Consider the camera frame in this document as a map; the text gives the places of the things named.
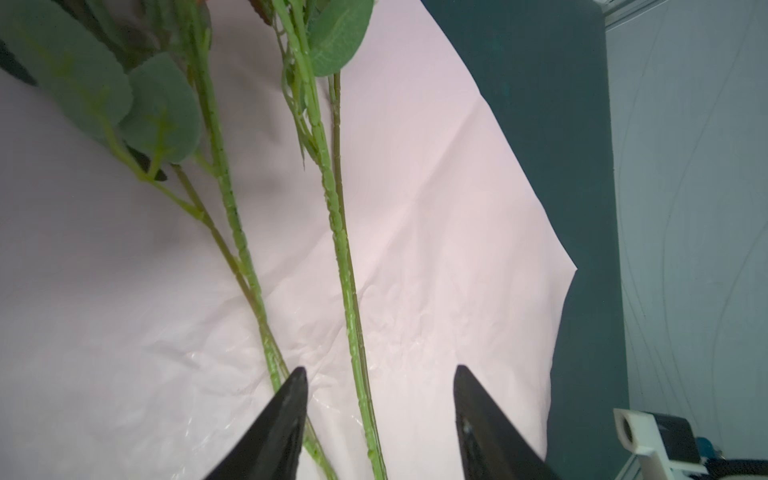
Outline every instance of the teal surface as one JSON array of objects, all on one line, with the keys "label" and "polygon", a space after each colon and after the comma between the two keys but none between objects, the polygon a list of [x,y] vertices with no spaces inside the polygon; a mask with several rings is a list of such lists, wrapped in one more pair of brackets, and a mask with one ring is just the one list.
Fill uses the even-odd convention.
[{"label": "teal surface", "polygon": [[578,267],[551,372],[547,463],[614,478],[628,453],[605,30],[592,0],[422,0],[475,78]]}]

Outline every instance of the wrapping paper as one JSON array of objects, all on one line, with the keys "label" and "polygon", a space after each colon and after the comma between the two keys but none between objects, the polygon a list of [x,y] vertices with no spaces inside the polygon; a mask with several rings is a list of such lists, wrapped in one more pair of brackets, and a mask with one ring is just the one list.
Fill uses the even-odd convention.
[{"label": "wrapping paper", "polygon": [[[319,171],[302,165],[274,33],[248,2],[210,7],[270,324],[289,368],[307,368],[310,418],[339,477],[372,478]],[[544,455],[574,265],[493,114],[418,0],[376,5],[342,84],[346,211],[389,477],[462,478],[458,363]],[[246,301],[201,225],[40,91],[5,74],[0,87],[4,478],[203,478],[272,395]],[[213,181],[189,170],[226,231]],[[319,478],[306,453],[299,478]]]}]

